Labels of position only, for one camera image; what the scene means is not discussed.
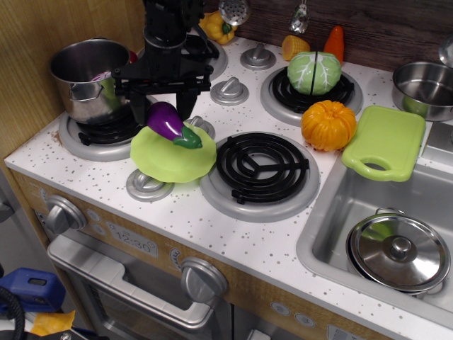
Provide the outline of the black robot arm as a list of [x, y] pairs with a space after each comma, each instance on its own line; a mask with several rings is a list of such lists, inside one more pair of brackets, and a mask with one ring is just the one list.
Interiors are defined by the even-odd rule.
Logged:
[[197, 97], [211, 87], [213, 67], [203, 59], [207, 38], [198, 26], [204, 1], [145, 1], [144, 54], [114, 69], [115, 95], [125, 97], [140, 125], [148, 95], [175, 94], [179, 117], [190, 117]]

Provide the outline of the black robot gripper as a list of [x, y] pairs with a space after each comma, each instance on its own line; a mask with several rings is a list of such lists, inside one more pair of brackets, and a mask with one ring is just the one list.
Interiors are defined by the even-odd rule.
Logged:
[[197, 96], [211, 88], [213, 57], [214, 48], [204, 38], [186, 38], [179, 45], [146, 39], [137, 61], [112, 71], [115, 95], [130, 100], [135, 121], [146, 125], [150, 107], [146, 95], [176, 94], [178, 115], [187, 120]]

